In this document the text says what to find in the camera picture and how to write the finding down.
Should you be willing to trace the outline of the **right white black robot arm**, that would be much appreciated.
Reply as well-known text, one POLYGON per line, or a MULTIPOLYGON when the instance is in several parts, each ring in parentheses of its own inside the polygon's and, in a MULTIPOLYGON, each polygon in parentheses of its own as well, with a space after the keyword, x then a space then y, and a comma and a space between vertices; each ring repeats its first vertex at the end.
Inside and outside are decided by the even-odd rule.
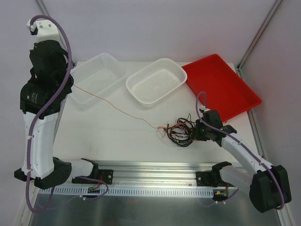
POLYGON ((200 111, 196 121, 195 138, 213 141, 229 152, 245 169, 242 172, 224 161, 214 165, 201 177, 201 182, 212 187, 225 183, 247 194, 253 206, 261 213, 281 210, 292 200, 289 179, 282 165, 274 166, 244 144, 237 131, 224 126, 216 110, 200 111))

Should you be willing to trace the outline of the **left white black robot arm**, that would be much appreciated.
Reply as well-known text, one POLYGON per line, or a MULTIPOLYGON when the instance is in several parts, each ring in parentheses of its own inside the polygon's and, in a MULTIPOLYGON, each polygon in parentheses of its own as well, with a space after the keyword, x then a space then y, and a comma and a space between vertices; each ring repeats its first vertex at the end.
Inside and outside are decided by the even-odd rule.
POLYGON ((62 103, 72 92, 74 80, 68 69, 68 53, 55 40, 34 44, 29 54, 31 78, 20 92, 27 135, 24 164, 14 172, 21 181, 34 181, 48 189, 71 181, 94 183, 99 178, 98 164, 92 160, 63 161, 53 156, 55 129, 62 103))

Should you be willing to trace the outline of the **red plastic tray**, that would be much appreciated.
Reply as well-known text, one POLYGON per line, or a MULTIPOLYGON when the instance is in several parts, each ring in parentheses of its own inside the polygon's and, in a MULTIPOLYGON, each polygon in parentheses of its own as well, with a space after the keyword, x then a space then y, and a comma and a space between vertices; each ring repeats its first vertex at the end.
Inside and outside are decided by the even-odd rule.
POLYGON ((182 67, 191 91, 201 95, 200 102, 217 110, 223 122, 261 104, 255 92, 218 55, 212 54, 182 67))

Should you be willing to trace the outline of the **translucent white rectangular basket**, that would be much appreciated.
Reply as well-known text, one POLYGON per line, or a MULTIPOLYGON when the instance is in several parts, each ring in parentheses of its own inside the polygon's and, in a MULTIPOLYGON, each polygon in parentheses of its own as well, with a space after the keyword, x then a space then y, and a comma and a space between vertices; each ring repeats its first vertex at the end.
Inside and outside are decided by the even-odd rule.
POLYGON ((74 79, 71 99, 80 108, 91 107, 96 96, 106 97, 125 83, 125 67, 108 53, 101 53, 71 70, 74 79))

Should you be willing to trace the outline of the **white perforated oval basket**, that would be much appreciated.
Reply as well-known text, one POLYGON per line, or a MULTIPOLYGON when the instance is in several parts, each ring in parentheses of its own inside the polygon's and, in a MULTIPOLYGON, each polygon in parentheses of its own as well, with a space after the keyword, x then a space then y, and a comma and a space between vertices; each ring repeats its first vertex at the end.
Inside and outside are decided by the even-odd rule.
POLYGON ((144 107, 153 107, 175 92, 187 80, 187 73, 175 61, 161 58, 129 76, 126 88, 144 107))

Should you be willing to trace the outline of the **left aluminium frame post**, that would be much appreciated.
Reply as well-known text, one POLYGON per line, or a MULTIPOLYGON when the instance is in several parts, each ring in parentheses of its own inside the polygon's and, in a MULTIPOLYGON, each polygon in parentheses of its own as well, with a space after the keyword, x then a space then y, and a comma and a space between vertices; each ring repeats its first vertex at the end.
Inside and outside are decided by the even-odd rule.
MULTIPOLYGON (((40 14, 50 17, 50 13, 43 0, 34 0, 33 2, 36 4, 40 14)), ((37 42, 55 40, 60 43, 64 50, 68 51, 65 39, 57 25, 45 18, 37 19, 34 24, 37 28, 37 42)))

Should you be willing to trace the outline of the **aluminium frame post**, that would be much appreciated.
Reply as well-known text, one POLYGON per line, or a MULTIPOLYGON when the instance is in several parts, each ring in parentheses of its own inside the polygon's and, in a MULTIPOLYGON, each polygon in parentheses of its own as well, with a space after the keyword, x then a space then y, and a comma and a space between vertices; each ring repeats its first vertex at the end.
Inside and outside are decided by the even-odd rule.
POLYGON ((241 60, 239 61, 239 63, 236 66, 236 69, 239 73, 242 71, 243 66, 245 65, 245 63, 249 59, 250 55, 254 51, 254 49, 257 46, 257 44, 259 43, 259 41, 261 40, 262 36, 264 35, 264 33, 267 30, 269 24, 271 23, 271 21, 275 17, 276 13, 279 11, 279 9, 280 9, 281 5, 283 4, 283 2, 284 2, 284 0, 275 0, 273 2, 272 6, 270 7, 270 9, 268 10, 268 13, 266 14, 266 16, 265 16, 263 22, 261 23, 259 29, 255 33, 251 43, 249 44, 249 46, 246 49, 245 53, 243 54, 241 60))
MULTIPOLYGON (((36 4, 40 14, 50 17, 50 13, 43 0, 34 0, 33 2, 36 4)), ((34 24, 37 28, 37 42, 55 40, 60 43, 64 50, 68 51, 65 39, 57 25, 45 18, 37 19, 34 24)))

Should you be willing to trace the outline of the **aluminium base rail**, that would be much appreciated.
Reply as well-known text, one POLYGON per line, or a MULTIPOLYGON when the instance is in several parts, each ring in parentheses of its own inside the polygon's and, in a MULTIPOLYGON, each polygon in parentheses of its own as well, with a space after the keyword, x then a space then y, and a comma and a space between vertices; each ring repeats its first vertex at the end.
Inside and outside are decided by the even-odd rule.
POLYGON ((46 177, 31 176, 41 189, 64 183, 96 184, 99 179, 112 186, 196 187, 205 186, 202 178, 209 174, 212 163, 167 163, 59 160, 54 158, 54 170, 46 177))

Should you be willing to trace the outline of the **right aluminium frame post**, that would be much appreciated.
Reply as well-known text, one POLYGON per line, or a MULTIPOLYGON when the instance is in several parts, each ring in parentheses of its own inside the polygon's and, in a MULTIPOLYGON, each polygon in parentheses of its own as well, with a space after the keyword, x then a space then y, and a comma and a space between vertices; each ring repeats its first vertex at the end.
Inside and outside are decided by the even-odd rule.
POLYGON ((266 14, 266 16, 265 16, 263 22, 261 23, 259 29, 255 33, 251 43, 249 44, 249 46, 246 49, 245 53, 243 54, 241 60, 239 61, 239 63, 236 66, 236 69, 239 73, 242 71, 243 66, 245 65, 245 63, 249 59, 250 55, 254 51, 254 49, 257 46, 257 44, 259 43, 259 41, 261 40, 262 36, 264 35, 264 33, 267 30, 269 24, 271 23, 271 21, 275 17, 276 13, 279 11, 279 9, 280 9, 281 5, 283 4, 283 2, 284 2, 284 0, 275 0, 273 2, 272 6, 270 7, 270 9, 268 10, 268 13, 266 14))

